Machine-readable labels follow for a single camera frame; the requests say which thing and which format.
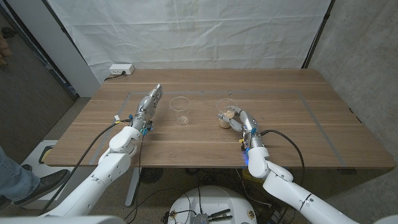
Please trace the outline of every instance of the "person's leg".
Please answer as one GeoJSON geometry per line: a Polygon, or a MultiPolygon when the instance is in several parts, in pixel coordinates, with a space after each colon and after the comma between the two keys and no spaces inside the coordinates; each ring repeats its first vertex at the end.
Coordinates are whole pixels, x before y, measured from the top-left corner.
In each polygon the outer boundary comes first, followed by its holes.
{"type": "Polygon", "coordinates": [[[0,175],[0,195],[13,201],[30,196],[40,183],[40,178],[8,158],[1,146],[0,175]]]}

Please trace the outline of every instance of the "plastic cup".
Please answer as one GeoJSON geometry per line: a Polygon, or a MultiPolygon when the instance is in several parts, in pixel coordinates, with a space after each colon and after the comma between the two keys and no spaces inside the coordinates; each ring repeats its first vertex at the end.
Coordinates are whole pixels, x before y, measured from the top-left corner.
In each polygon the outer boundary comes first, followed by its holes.
{"type": "MultiPolygon", "coordinates": [[[[216,103],[216,108],[218,109],[219,114],[224,115],[227,118],[233,118],[235,115],[235,109],[238,105],[234,100],[225,98],[220,99],[216,103]]],[[[222,128],[229,128],[231,127],[228,122],[223,121],[222,119],[218,118],[218,122],[222,128]]]]}
{"type": "Polygon", "coordinates": [[[173,98],[169,106],[174,111],[175,119],[177,120],[177,124],[186,125],[188,124],[189,118],[189,106],[191,102],[188,98],[183,96],[178,96],[173,98]]]}

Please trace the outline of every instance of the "black shoe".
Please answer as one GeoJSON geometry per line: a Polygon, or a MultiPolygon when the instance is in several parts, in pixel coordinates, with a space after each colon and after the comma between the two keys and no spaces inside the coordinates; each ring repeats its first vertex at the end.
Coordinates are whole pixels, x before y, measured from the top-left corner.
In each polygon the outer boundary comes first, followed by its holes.
{"type": "Polygon", "coordinates": [[[0,210],[6,208],[11,203],[11,200],[3,195],[0,195],[0,210]]]}
{"type": "MultiPolygon", "coordinates": [[[[21,167],[24,168],[25,170],[32,171],[32,166],[29,164],[24,164],[21,167]]],[[[6,198],[3,195],[0,195],[0,210],[6,208],[10,203],[11,203],[11,200],[9,200],[8,198],[6,198]]]]}
{"type": "Polygon", "coordinates": [[[24,168],[25,170],[28,170],[28,171],[32,171],[32,169],[33,169],[32,166],[29,165],[29,164],[24,164],[21,167],[24,168]]]}
{"type": "Polygon", "coordinates": [[[28,197],[14,202],[14,205],[24,206],[50,193],[51,191],[62,185],[62,183],[68,177],[68,174],[69,170],[63,169],[40,178],[40,183],[39,186],[37,186],[36,190],[28,197]]]}

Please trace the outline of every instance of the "wooden table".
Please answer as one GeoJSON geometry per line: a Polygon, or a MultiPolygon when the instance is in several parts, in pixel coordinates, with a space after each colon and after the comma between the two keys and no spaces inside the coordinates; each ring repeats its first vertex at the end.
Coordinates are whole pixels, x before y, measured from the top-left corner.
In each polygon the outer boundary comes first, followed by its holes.
{"type": "MultiPolygon", "coordinates": [[[[245,167],[241,134],[218,124],[216,102],[235,100],[260,129],[276,129],[300,148],[306,167],[382,169],[391,155],[363,126],[316,71],[298,70],[136,70],[106,81],[45,158],[50,166],[74,166],[114,115],[126,119],[143,96],[161,83],[164,95],[153,117],[154,130],[142,145],[142,167],[245,167]],[[169,102],[190,99],[189,123],[175,122],[169,102]]],[[[104,134],[82,162],[97,164],[122,124],[104,134]]],[[[270,160],[300,167],[296,150],[280,136],[264,136],[270,160]]],[[[132,158],[138,166],[138,156],[132,158]]]]}

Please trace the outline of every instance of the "power outlet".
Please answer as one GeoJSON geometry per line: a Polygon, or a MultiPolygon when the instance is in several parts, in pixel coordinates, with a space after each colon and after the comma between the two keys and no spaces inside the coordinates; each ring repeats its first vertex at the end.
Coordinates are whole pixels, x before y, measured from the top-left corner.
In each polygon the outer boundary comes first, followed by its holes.
{"type": "Polygon", "coordinates": [[[131,75],[134,71],[134,66],[132,64],[113,64],[109,71],[112,75],[121,75],[122,72],[126,72],[126,75],[131,75]]]}

